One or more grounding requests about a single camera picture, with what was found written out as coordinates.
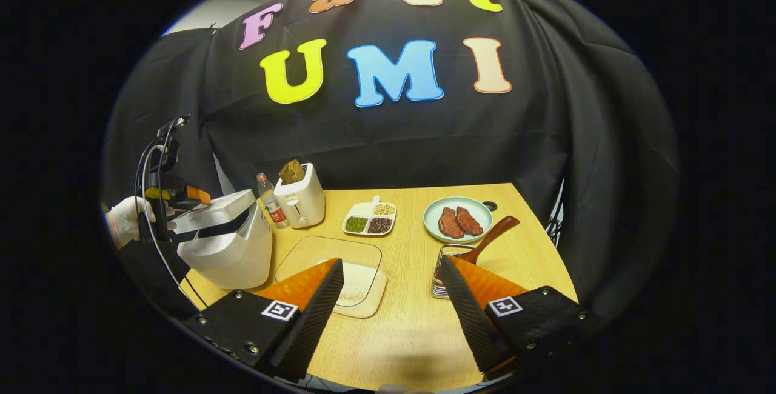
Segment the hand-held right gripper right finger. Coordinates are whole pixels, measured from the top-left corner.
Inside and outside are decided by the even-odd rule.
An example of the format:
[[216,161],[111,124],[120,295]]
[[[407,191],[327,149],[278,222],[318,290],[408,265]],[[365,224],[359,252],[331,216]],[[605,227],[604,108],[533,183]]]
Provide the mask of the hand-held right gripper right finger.
[[551,286],[528,290],[456,256],[439,275],[487,378],[541,371],[584,344],[604,318]]

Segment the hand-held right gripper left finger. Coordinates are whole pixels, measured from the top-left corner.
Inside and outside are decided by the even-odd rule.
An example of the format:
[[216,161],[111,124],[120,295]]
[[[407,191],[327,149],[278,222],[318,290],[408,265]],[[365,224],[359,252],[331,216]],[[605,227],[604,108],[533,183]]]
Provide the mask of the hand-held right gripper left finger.
[[257,293],[235,290],[182,324],[228,358],[298,382],[344,285],[343,261],[328,259]]

